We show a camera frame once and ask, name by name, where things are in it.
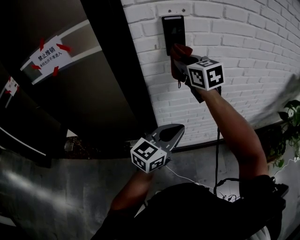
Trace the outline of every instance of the sign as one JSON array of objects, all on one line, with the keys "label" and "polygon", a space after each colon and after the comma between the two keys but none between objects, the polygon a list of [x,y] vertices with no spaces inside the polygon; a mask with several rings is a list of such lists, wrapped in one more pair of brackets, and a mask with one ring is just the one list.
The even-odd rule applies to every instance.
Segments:
[{"label": "sign", "polygon": [[55,67],[59,69],[73,62],[68,52],[59,47],[61,45],[62,42],[58,36],[45,43],[42,50],[39,48],[31,55],[30,60],[34,64],[32,67],[46,77],[53,73]]},{"label": "sign", "polygon": [[15,95],[15,93],[18,90],[18,87],[19,84],[17,84],[17,82],[12,77],[10,77],[9,81],[5,85],[7,93],[10,93],[12,96]]}]

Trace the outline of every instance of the potted plant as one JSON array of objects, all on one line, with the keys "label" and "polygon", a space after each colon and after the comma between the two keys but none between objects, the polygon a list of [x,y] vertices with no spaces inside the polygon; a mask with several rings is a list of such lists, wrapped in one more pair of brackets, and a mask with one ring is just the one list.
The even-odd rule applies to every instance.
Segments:
[{"label": "potted plant", "polygon": [[287,112],[279,112],[283,124],[269,129],[264,135],[263,146],[267,161],[282,167],[286,144],[294,147],[295,157],[299,157],[300,147],[300,101],[293,100],[285,105]]}]

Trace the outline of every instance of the fiducial marker cube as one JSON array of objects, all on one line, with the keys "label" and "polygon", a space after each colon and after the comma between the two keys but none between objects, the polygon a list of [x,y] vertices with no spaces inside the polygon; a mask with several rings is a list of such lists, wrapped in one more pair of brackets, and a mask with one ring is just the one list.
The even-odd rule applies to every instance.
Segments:
[{"label": "fiducial marker cube", "polygon": [[167,153],[141,138],[130,150],[131,161],[146,173],[165,165]]},{"label": "fiducial marker cube", "polygon": [[211,90],[225,84],[223,63],[206,59],[187,66],[191,85]]}]

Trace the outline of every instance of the person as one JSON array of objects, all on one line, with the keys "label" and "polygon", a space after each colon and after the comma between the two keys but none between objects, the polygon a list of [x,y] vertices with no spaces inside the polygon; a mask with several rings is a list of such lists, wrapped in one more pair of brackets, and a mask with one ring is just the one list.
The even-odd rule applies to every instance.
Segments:
[{"label": "person", "polygon": [[[246,181],[240,183],[240,196],[246,198],[271,191],[266,157],[255,131],[216,90],[197,91],[238,161],[239,178]],[[136,216],[154,174],[155,171],[147,174],[139,170],[132,176],[112,201],[108,216],[93,240],[243,239],[242,232],[252,227],[253,220],[246,224],[244,220],[251,215],[249,210],[237,210],[235,203],[218,198],[194,183],[168,187],[153,196]],[[267,239],[269,235],[276,239],[280,229],[279,214],[267,229],[263,229],[261,236],[253,239]]]}]

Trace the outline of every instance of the green leaf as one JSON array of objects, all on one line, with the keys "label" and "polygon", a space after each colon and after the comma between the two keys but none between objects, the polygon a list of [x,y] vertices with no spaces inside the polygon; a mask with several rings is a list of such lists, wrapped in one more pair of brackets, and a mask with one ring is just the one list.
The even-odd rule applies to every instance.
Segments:
[{"label": "green leaf", "polygon": [[278,167],[282,167],[283,166],[283,163],[285,163],[285,161],[283,159],[281,159],[278,163]]},{"label": "green leaf", "polygon": [[292,107],[297,108],[299,105],[300,105],[300,101],[298,101],[298,100],[293,100],[293,101],[289,101],[289,102],[285,105],[285,107],[288,107],[288,108],[292,108]]},{"label": "green leaf", "polygon": [[283,121],[287,121],[289,119],[289,115],[287,114],[287,112],[278,112],[278,113],[279,113],[280,118]]}]

